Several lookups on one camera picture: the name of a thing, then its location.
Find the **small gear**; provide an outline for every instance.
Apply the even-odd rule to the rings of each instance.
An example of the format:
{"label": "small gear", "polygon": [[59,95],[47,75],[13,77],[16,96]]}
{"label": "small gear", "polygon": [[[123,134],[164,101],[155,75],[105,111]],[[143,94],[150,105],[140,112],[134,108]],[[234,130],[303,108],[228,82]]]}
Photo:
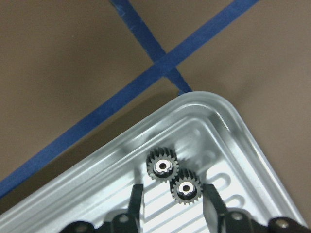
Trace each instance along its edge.
{"label": "small gear", "polygon": [[182,169],[170,182],[172,197],[179,203],[195,202],[202,195],[202,186],[197,175],[190,170]]}
{"label": "small gear", "polygon": [[171,181],[179,172],[176,154],[169,148],[157,148],[147,158],[148,175],[156,181]]}

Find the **gear hub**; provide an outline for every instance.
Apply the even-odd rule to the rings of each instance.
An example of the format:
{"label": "gear hub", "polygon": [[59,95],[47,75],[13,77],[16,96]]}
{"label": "gear hub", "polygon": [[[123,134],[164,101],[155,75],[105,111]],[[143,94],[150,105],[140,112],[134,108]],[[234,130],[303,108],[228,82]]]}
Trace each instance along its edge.
{"label": "gear hub", "polygon": [[148,175],[156,181],[171,181],[179,172],[176,154],[169,148],[157,148],[147,158]]}
{"label": "gear hub", "polygon": [[195,202],[202,195],[202,186],[197,175],[190,170],[182,169],[170,182],[172,197],[179,203]]}

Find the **gear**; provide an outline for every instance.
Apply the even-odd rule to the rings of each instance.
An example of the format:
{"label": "gear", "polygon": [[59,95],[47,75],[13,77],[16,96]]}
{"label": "gear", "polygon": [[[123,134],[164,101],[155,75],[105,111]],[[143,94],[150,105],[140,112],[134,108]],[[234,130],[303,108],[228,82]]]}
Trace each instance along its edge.
{"label": "gear", "polygon": [[172,197],[179,203],[195,202],[202,195],[202,186],[197,175],[190,170],[182,169],[170,182]]}
{"label": "gear", "polygon": [[169,148],[157,148],[147,158],[148,175],[156,181],[171,181],[179,172],[176,154]]}

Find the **silver tray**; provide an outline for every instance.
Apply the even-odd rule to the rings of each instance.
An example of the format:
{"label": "silver tray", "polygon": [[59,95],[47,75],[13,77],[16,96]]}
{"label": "silver tray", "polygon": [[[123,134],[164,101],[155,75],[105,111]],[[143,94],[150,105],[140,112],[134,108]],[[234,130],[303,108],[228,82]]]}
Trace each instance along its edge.
{"label": "silver tray", "polygon": [[287,216],[306,225],[235,108],[222,97],[191,92],[172,100],[0,216],[1,233],[57,233],[73,221],[101,226],[126,208],[132,185],[144,184],[143,232],[208,232],[202,198],[174,202],[168,183],[154,182],[146,156],[175,150],[181,166],[213,183],[228,207],[263,225]]}

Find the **bolt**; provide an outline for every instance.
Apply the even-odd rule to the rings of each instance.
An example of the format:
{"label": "bolt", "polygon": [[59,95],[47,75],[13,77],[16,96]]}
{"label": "bolt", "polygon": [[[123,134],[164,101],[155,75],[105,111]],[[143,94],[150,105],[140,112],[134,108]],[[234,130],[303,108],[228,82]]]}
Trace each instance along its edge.
{"label": "bolt", "polygon": [[121,216],[119,217],[119,222],[120,222],[120,223],[126,223],[128,220],[129,220],[129,218],[128,218],[127,215],[121,215]]}
{"label": "bolt", "polygon": [[241,214],[238,213],[238,212],[234,212],[234,213],[231,214],[231,217],[232,217],[234,220],[240,221],[240,220],[242,220],[243,215],[241,215]]}
{"label": "bolt", "polygon": [[76,233],[84,233],[88,230],[88,227],[86,224],[80,223],[78,226],[75,227]]}
{"label": "bolt", "polygon": [[280,228],[288,228],[289,224],[287,221],[283,220],[283,219],[278,219],[276,221],[276,224],[280,227]]}

